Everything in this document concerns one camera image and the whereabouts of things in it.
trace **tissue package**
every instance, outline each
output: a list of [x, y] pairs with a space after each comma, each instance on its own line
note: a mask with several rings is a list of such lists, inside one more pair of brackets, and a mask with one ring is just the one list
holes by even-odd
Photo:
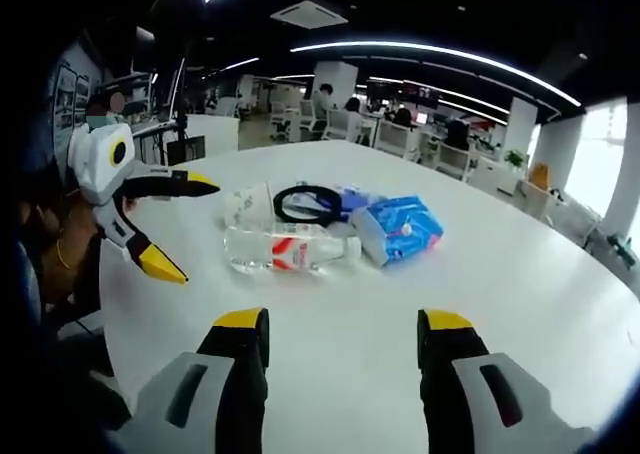
[[376, 202], [351, 215], [362, 247], [378, 266], [399, 261], [436, 244], [444, 230], [416, 196]]

